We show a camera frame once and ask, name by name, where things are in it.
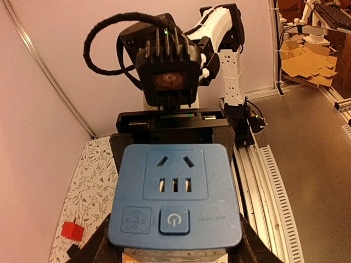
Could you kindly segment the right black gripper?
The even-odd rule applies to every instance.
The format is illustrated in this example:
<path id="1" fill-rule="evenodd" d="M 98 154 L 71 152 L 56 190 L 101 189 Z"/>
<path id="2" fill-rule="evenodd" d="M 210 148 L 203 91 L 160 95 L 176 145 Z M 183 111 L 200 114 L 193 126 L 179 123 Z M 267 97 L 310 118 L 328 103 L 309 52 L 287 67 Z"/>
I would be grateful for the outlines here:
<path id="1" fill-rule="evenodd" d="M 131 144 L 221 144 L 233 158 L 235 132 L 222 111 L 139 111 L 120 113 L 110 136 L 116 169 Z"/>

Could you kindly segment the blue cube socket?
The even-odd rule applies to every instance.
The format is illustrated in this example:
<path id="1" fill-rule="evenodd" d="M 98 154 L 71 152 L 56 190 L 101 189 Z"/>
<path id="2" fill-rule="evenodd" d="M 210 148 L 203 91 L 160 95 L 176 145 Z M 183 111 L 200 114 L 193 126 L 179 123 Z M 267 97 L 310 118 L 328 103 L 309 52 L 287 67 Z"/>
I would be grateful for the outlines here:
<path id="1" fill-rule="evenodd" d="M 220 144 L 129 145 L 108 228 L 120 248 L 203 250 L 242 240 L 227 151 Z"/>

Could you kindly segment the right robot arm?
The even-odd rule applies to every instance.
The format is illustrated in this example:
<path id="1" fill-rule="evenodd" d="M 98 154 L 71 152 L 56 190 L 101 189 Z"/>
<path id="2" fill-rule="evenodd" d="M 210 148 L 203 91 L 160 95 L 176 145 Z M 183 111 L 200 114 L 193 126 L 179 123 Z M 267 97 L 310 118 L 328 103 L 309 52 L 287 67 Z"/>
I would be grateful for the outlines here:
<path id="1" fill-rule="evenodd" d="M 234 151 L 254 144 L 265 128 L 261 111 L 240 87 L 245 33 L 236 4 L 203 7 L 194 28 L 182 31 L 169 13 L 120 13 L 97 23 L 83 46 L 86 65 L 104 76 L 125 75 L 144 94 L 147 110 L 118 115 L 110 139 L 116 165 L 130 144 L 221 144 Z M 118 70 L 96 66 L 93 39 L 129 21 L 116 40 Z"/>

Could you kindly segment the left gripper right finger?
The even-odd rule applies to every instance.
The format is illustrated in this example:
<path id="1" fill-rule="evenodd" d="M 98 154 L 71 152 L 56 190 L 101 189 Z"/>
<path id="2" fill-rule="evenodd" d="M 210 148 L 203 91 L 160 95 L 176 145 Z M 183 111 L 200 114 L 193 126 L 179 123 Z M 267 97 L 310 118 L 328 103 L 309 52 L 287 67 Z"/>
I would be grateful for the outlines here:
<path id="1" fill-rule="evenodd" d="M 242 214 L 240 222 L 242 240 L 235 248 L 228 250 L 228 262 L 279 262 L 279 258 L 265 246 Z"/>

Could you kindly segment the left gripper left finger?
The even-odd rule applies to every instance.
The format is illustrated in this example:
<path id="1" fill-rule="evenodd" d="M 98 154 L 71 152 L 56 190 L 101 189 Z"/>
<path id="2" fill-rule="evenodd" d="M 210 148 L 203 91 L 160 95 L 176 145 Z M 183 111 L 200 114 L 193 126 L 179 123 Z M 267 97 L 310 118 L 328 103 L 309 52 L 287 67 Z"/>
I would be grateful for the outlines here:
<path id="1" fill-rule="evenodd" d="M 122 252 L 107 237 L 110 215 L 107 215 L 88 242 L 67 262 L 122 262 Z"/>

